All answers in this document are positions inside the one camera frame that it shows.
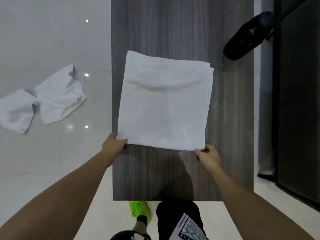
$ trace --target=black shorts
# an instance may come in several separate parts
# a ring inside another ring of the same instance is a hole
[[[170,238],[184,213],[192,218],[205,234],[199,208],[194,202],[189,200],[168,199],[160,202],[156,211],[159,240],[168,240]],[[111,240],[130,240],[135,233],[135,231],[122,231],[114,235]],[[150,239],[150,236],[147,234],[142,236],[145,237],[145,239]]]

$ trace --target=dark wood grain surface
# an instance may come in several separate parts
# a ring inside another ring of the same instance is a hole
[[[128,50],[200,60],[214,67],[206,142],[222,166],[253,190],[254,60],[223,56],[224,44],[254,15],[254,0],[111,0],[112,127],[117,131]],[[113,200],[221,200],[194,152],[128,145],[113,164]]]

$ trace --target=person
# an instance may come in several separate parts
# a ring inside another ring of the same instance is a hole
[[[44,190],[0,228],[0,239],[65,239],[77,234],[102,177],[128,142],[111,133],[102,149],[85,164]],[[313,239],[293,220],[254,192],[232,179],[221,167],[217,150],[206,145],[207,152],[195,149],[200,162],[218,185],[224,204],[244,240]],[[150,239],[147,224],[151,213],[147,204],[130,202],[137,223],[132,231],[123,231],[115,239]],[[160,240],[206,239],[198,207],[187,200],[165,200],[159,203],[158,232]]]

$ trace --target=white tile floor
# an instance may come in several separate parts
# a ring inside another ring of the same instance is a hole
[[[0,126],[0,225],[98,152],[111,132],[110,20],[110,0],[2,0],[0,98],[19,88],[34,88],[57,70],[74,64],[87,101],[68,118],[51,125],[43,124],[37,113],[27,135]],[[261,179],[255,180],[255,192],[320,239],[316,225],[320,213]],[[158,239],[157,204],[149,202],[152,239]],[[222,202],[197,204],[210,239],[241,239]],[[109,168],[76,239],[109,239],[131,229],[134,222],[128,202],[112,201]]]

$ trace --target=forearm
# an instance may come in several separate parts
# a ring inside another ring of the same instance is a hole
[[[250,192],[220,167],[211,172],[224,204],[244,240],[311,240],[294,221],[259,195]]]
[[[73,239],[113,158],[101,152],[36,196],[0,228],[1,239]]]

